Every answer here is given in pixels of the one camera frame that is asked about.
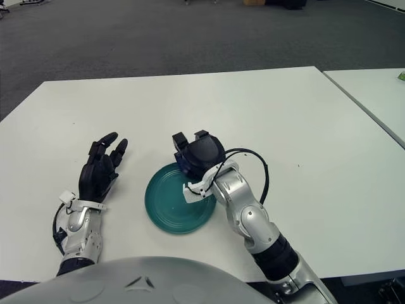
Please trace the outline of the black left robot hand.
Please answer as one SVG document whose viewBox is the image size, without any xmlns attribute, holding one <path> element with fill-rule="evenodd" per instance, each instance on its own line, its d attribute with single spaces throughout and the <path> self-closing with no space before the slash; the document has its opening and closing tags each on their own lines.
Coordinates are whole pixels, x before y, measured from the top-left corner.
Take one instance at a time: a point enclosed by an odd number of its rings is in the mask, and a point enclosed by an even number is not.
<svg viewBox="0 0 405 304">
<path fill-rule="evenodd" d="M 118 178 L 116 168 L 128 145 L 128 140 L 122 139 L 109 155 L 106 154 L 106 150 L 117 138 L 118 134 L 111 132 L 91 144 L 87 162 L 82 167 L 78 180 L 79 200 L 102 203 L 107 197 Z"/>
</svg>

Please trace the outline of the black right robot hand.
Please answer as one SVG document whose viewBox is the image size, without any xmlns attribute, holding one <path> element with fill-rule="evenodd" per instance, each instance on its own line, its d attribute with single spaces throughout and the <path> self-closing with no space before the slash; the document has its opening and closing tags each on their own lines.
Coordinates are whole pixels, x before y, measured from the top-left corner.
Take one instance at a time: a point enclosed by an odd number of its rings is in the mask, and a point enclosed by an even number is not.
<svg viewBox="0 0 405 304">
<path fill-rule="evenodd" d="M 199 181 L 210 168 L 225 161 L 225 149 L 219 139 L 206 130 L 194 135 L 192 142 L 188 142 L 182 132 L 172 135 L 172 140 L 180 171 L 188 178 Z"/>
</svg>

